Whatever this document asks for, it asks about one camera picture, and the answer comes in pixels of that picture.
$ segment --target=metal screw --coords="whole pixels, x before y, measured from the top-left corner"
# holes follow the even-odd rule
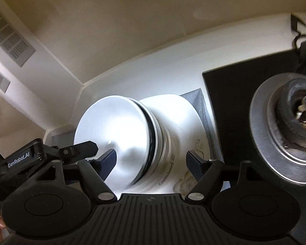
[[[204,195],[199,192],[192,192],[190,195],[188,195],[188,198],[192,201],[201,201],[204,199]]]
[[[114,198],[114,194],[110,192],[102,192],[98,195],[98,198],[102,201],[110,201]]]

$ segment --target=beige tiled wall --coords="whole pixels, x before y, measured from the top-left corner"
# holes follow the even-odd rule
[[[306,11],[306,0],[5,0],[82,82],[220,24]]]
[[[43,139],[44,134],[45,130],[0,97],[0,154],[3,157],[36,138]]]

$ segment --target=stack of plates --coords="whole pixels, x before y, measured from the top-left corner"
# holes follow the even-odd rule
[[[200,118],[184,98],[160,95],[141,102],[109,96],[94,103],[81,118],[74,143],[93,141],[99,150],[117,152],[117,163],[105,183],[121,193],[182,193],[195,184],[186,153],[209,159]]]

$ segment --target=gas stove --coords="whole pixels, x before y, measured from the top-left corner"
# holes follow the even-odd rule
[[[301,208],[291,236],[306,244],[306,34],[299,32],[298,23],[304,25],[292,15],[291,29],[297,33],[293,50],[218,68],[203,77],[224,162],[251,160],[264,179],[290,193]]]

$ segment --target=black stovetop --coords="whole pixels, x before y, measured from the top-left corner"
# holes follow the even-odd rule
[[[293,50],[236,63],[203,73],[218,127],[224,162],[239,165],[252,160],[261,175],[289,192],[300,204],[301,217],[292,236],[306,244],[306,186],[296,186],[273,173],[255,149],[249,126],[249,107],[257,88],[268,78],[295,71]]]

